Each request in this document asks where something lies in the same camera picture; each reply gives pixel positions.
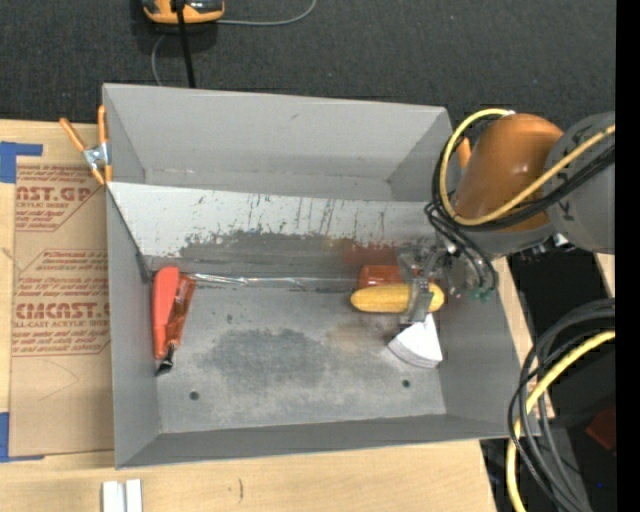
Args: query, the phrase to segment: yellow cable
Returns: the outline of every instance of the yellow cable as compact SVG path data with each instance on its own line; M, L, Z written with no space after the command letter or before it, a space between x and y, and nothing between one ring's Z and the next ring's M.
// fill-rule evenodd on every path
M545 172L542 176L540 176L537 180L535 180L531 185L525 188L522 192L520 192L517 196L511 199L509 202L502 205L500 208L494 210L491 213L483 215L481 217L477 217L475 219L468 219L465 217L460 217L458 213L453 208L453 205L449 201L449 197L447 195L447 167L449 164L449 158L451 157L451 153L453 150L453 145L455 141L460 137L462 132L476 119L480 117L486 117L488 115L502 115L505 116L507 114L511 114L512 112L508 110L502 109L487 109L482 110L472 116L468 117L463 121L463 123L458 127L458 129L453 133L447 146L445 147L445 152L442 157L442 163L440 165L440 196L442 198L442 205L447 213L454 218L457 224L461 224L463 226L479 226L481 224L485 224L492 220L497 219L498 217L503 216L509 210L512 210L515 206L520 204L523 200L533 194L536 190L538 190L542 185L544 185L547 181L553 178L556 174L558 174L562 169L564 169L567 165L573 162L576 158L582 155L585 151L593 147L595 144L600 142L603 138L612 135L616 131L616 125L612 124L607 127L604 131L595 134L593 137L587 139L585 142L577 146L573 151L571 151L568 155L562 158L558 163L556 163L553 167L551 167L547 172Z
M592 338L589 338L587 341L582 343L579 347L573 349L566 356L564 356L560 361L554 364L549 372L545 374L545 376L540 379L540 381L536 384L536 386L531 391L531 394L527 398L526 402L526 410L527 413L530 413L533 409L533 406L538 401L540 396L547 390L547 388L551 385L553 381L555 381L560 374L562 374L569 366L575 363L578 359L580 359L587 352L593 350L594 348L602 345L603 343L612 340L616 337L616 332L614 330L602 332ZM516 436L520 435L520 418L516 419L516 422L513 426ZM507 448L507 489L509 491L509 498L511 498L511 503L515 508L516 512L527 512L524 504L522 503L522 499L520 498L520 492L518 491L518 483L516 480L516 445L513 441L509 442L509 446Z

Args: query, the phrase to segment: black carpet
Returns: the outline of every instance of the black carpet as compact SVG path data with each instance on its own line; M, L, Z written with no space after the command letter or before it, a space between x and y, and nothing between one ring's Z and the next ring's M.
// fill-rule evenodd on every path
M265 21L295 16L309 0L226 5L226 19ZM102 83L155 83L158 34L138 0L0 0L0 8L0 118L95 122ZM500 106L567 129L616 107L616 17L615 0L318 0L300 23L222 25L192 34L191 45L203 89L445 106L453 124ZM160 46L158 71L166 85L186 86L177 37ZM601 294L590 258L512 260L534 333ZM589 466L592 480L598 468L615 470L604 458Z

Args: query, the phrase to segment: stain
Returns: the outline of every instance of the stain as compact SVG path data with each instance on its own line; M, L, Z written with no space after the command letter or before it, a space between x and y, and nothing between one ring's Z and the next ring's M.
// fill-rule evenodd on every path
M380 232L382 233L382 239L384 239L384 212L380 212Z
M317 386L325 374L324 359L322 344L300 331L232 329L196 365L207 372L216 368L230 387L264 394L282 387Z
M216 245L218 243L218 235L214 232L210 232L208 236L203 236L199 233L192 233L184 237L186 247L198 246L198 245Z
M345 253L353 245L350 239L329 239L320 234L285 235L263 231L234 231L230 234L212 233L205 238L187 237L187 246L180 256L208 264L221 265L219 273L239 272L250 277L261 275L300 275L313 277L355 276L357 269L345 260Z
M353 234L351 236L353 237L354 240L358 235L358 213L359 212L360 210L356 210L356 213L353 216Z
M331 221L333 220L333 212L336 209L336 204L335 201L333 201L333 204L331 205L331 210L329 211L329 218L327 219L327 231L326 234L329 234L329 229L331 228Z
M311 231L311 214L313 213L313 201L309 201L309 223L307 224L307 231Z
M333 201L331 199L327 200L327 203L324 206L324 209L322 210L322 218L320 219L320 228L318 229L318 231L320 231L322 233L323 228L325 223L327 223L327 230L326 233L329 232L329 222L328 219L330 219L333 216L333 210L334 210L334 204Z

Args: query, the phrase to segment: orange clip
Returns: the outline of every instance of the orange clip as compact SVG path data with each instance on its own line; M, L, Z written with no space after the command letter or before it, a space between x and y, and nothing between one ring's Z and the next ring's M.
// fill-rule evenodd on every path
M60 126L62 126L62 129L69 136L74 147L84 155L85 159L91 166L91 174L93 174L93 177L98 181L98 183L100 183L100 185L104 185L105 178L106 181L111 181L113 171L111 165L107 163L107 145L109 140L107 136L106 111L104 105L101 105L98 109L98 139L100 144L95 148L90 148L84 143L80 138L80 134L66 117L60 118ZM100 167L98 166L98 161L101 160L104 162L104 178L100 174Z
M109 142L107 110L104 108L104 105L100 105L98 108L98 140L100 141L100 144L107 144ZM113 168L109 163L106 163L104 166L104 177L107 181L111 181L111 178L113 177Z
M170 348L180 345L182 328L196 282L180 275L178 267L164 267L153 279L153 352L156 359L167 357Z

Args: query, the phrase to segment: wooden table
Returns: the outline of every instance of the wooden table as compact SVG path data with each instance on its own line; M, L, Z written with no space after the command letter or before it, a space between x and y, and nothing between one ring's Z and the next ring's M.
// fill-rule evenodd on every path
M94 125L76 127L88 144L95 144ZM0 141L44 144L41 162L79 159L57 123L0 120ZM14 211L15 186L0 184L0 412L9 405ZM523 357L531 346L527 323L506 260L498 260L496 268ZM0 464L0 508L98 511L102 482L140 478L145 512L496 510L477 441L124 471L113 466L112 451Z

